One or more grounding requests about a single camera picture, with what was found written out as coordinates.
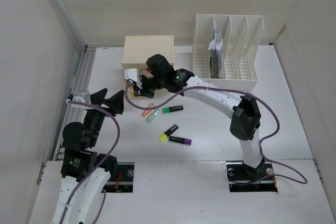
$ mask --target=orange highlighter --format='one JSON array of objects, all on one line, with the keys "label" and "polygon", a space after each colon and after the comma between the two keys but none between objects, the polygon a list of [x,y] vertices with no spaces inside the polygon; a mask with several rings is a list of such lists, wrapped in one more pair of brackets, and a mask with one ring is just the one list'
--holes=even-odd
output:
[{"label": "orange highlighter", "polygon": [[[155,106],[155,104],[154,103],[151,103],[151,104],[149,104],[148,105],[148,107],[147,108],[151,108],[151,107],[154,107]],[[142,116],[147,116],[150,112],[151,112],[152,110],[144,110],[143,112],[142,112]]]}]

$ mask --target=green cap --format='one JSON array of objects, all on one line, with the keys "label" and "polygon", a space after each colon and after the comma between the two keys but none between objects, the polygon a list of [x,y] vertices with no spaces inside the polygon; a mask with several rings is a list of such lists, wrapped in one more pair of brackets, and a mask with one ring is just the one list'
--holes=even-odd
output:
[{"label": "green cap", "polygon": [[169,108],[163,108],[162,109],[162,113],[169,113],[170,111],[169,111]]}]

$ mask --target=white table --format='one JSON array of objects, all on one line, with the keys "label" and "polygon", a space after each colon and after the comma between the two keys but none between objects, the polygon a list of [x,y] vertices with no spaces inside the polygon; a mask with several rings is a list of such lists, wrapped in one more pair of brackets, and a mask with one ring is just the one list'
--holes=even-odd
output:
[{"label": "white table", "polygon": [[[111,96],[124,88],[122,51],[97,49],[90,93],[108,88]],[[191,47],[175,47],[176,68],[191,69],[190,52]],[[117,116],[121,138],[112,154],[119,162],[135,162],[134,191],[107,194],[97,224],[335,223],[273,46],[259,47],[255,66],[259,82],[252,93],[274,109],[281,123],[279,134],[265,141],[265,154],[273,159],[305,159],[283,162],[300,170],[308,184],[277,178],[278,193],[230,193],[224,160],[241,159],[242,153],[225,115],[198,101],[178,97],[169,105],[182,104],[183,111],[161,114],[147,123],[140,115],[142,111],[125,102],[124,114]],[[170,95],[159,91],[154,99],[133,101],[147,106],[152,101],[159,104]],[[275,123],[265,108],[260,106],[260,110],[260,136],[264,136],[274,130]],[[174,135],[191,138],[191,146],[159,141],[159,135],[173,124],[180,127]],[[115,137],[116,127],[105,119],[94,150],[106,153]],[[61,161],[47,163],[30,224],[51,222],[61,166]],[[274,171],[299,178],[278,165]]]},{"label": "white table", "polygon": [[[123,48],[97,49],[88,88],[90,93],[108,88],[109,97],[124,88],[122,52]],[[191,70],[191,47],[175,47],[175,69],[178,68]],[[280,132],[264,142],[265,154],[273,159],[313,158],[273,46],[259,46],[255,68],[259,81],[252,93],[273,108],[281,123]],[[161,90],[155,94],[154,99],[132,100],[147,106],[150,102],[159,104],[171,95],[166,90]],[[124,114],[117,116],[122,133],[113,154],[118,160],[135,162],[242,159],[239,141],[230,134],[230,120],[224,114],[199,101],[181,96],[167,106],[174,105],[183,105],[184,110],[160,114],[152,123],[147,123],[141,116],[142,111],[125,101]],[[262,137],[274,131],[276,124],[270,113],[262,105],[259,107],[262,114]],[[174,124],[179,126],[174,135],[192,139],[192,146],[159,141],[159,135]],[[116,127],[111,120],[105,119],[94,150],[106,153],[115,137]]]}]

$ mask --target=bolt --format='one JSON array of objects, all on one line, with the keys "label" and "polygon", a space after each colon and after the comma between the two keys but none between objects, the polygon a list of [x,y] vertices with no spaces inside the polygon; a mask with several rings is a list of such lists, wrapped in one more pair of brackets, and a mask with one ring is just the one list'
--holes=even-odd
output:
[{"label": "bolt", "polygon": [[267,168],[266,169],[267,174],[274,174],[274,171],[272,168]]},{"label": "bolt", "polygon": [[233,170],[232,168],[229,168],[229,169],[227,170],[227,173],[228,173],[228,175],[229,175],[230,177],[232,177],[233,175],[235,175],[234,170]]},{"label": "bolt", "polygon": [[129,176],[129,177],[133,177],[133,176],[134,176],[134,171],[133,171],[132,169],[129,169],[129,170],[127,171],[127,176]]}]

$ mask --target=beige box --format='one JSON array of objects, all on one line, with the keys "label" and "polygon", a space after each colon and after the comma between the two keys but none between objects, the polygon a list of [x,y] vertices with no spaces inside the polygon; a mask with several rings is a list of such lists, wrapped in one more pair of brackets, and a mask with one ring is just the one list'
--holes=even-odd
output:
[{"label": "beige box", "polygon": [[174,36],[126,36],[122,55],[123,69],[147,68],[146,61],[153,55],[163,55],[174,66]]}]

